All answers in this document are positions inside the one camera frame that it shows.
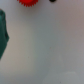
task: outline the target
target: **textured gray surface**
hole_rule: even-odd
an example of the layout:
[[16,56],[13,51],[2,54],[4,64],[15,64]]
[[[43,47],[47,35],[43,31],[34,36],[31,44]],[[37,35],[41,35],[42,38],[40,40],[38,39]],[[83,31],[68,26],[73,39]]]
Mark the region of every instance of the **textured gray surface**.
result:
[[1,84],[84,84],[83,3],[39,0],[26,8],[1,0],[11,38],[0,62]]

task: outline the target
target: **red object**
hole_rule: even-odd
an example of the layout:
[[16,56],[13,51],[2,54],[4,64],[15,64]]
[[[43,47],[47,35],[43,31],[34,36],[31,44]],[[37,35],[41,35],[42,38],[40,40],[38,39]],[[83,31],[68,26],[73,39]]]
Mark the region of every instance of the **red object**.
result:
[[17,1],[19,1],[19,3],[21,3],[21,4],[23,4],[24,6],[28,6],[28,7],[30,7],[30,6],[34,6],[37,2],[38,2],[38,0],[17,0]]

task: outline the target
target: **dark green object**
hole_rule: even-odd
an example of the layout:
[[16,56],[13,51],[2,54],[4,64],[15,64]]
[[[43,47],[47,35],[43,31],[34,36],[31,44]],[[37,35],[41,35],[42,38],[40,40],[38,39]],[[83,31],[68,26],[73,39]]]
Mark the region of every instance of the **dark green object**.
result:
[[6,49],[7,42],[9,41],[9,35],[6,30],[6,16],[5,12],[0,9],[0,59]]

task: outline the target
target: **gray background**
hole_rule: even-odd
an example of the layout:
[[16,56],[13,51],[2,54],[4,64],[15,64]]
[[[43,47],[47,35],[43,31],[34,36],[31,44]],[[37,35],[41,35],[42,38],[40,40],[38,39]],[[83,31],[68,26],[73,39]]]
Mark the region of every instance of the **gray background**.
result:
[[8,46],[0,84],[84,84],[84,0],[39,0],[26,8],[0,0]]

